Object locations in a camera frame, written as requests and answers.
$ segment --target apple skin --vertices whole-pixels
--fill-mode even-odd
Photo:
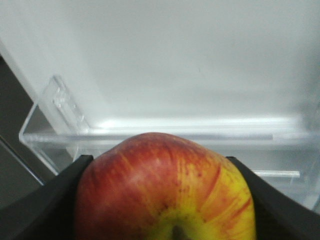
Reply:
[[[255,211],[239,170],[178,136],[133,136],[83,172],[75,202],[77,240],[254,240]]]

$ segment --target black holder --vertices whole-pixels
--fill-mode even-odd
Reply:
[[[320,215],[270,186],[235,157],[253,197],[257,240],[319,240]],[[80,156],[35,192],[0,210],[1,240],[72,240],[74,202],[84,169],[93,160]]]

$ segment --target apple stem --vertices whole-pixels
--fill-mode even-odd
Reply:
[[[172,229],[172,240],[191,240],[182,227],[175,225]]]

